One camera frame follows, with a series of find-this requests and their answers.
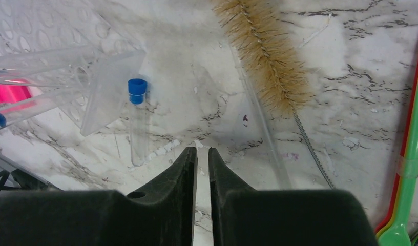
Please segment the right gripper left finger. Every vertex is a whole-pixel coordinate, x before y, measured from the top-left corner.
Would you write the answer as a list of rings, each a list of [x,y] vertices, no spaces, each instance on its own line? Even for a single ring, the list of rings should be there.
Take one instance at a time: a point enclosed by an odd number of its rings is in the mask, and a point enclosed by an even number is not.
[[[137,190],[0,194],[0,245],[192,245],[197,150]]]

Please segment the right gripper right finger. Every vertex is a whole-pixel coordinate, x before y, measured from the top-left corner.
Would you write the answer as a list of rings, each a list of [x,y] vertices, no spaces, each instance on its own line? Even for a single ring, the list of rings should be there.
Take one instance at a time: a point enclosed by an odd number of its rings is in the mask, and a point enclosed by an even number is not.
[[[215,245],[377,245],[359,201],[344,190],[258,191],[215,148],[208,152]]]

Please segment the blue-capped test tube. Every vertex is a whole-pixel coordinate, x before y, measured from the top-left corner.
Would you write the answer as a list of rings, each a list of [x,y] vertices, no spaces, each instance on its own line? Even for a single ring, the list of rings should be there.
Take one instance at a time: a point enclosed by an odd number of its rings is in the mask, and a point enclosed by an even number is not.
[[[59,89],[0,107],[0,130],[82,97],[79,89]]]
[[[128,81],[130,113],[131,161],[136,167],[146,162],[148,151],[146,93],[148,83],[144,79],[133,78]]]
[[[38,76],[41,84],[48,79],[66,81],[99,56],[89,45],[0,56],[0,83],[29,77],[36,80]]]

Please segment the glass stirring rod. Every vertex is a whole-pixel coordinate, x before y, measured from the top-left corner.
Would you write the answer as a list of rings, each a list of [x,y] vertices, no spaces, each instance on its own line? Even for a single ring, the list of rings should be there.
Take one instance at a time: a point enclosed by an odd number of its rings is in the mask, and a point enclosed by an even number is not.
[[[253,83],[246,75],[245,69],[239,59],[238,51],[232,45],[229,45],[229,48],[233,56],[235,68],[238,72],[239,80],[242,82],[244,92],[250,103],[250,107],[253,109],[255,122],[259,127],[260,133],[262,134],[263,144],[268,147],[268,156],[270,160],[269,165],[273,170],[280,189],[290,190],[292,188],[291,180],[289,178],[284,162],[279,156],[277,146],[274,143],[274,138],[271,135],[271,131],[268,128],[265,114],[255,93]]]

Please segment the brown bottle brush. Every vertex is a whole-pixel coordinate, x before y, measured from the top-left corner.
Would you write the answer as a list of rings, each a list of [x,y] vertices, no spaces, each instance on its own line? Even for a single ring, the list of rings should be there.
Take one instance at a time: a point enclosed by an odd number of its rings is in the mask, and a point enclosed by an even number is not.
[[[270,111],[294,118],[323,179],[335,189],[298,116],[298,110],[311,99],[311,91],[276,2],[214,1],[213,11],[257,96]]]

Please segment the green handled tool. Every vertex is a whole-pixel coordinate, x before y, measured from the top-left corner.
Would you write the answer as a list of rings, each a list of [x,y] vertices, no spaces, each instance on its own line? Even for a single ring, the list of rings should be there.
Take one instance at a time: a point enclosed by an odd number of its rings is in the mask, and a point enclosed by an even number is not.
[[[410,210],[418,178],[418,60],[416,82],[411,95],[411,110],[408,113],[405,150],[401,151],[396,174],[399,177],[392,219],[377,234],[379,245],[411,245],[407,231]]]

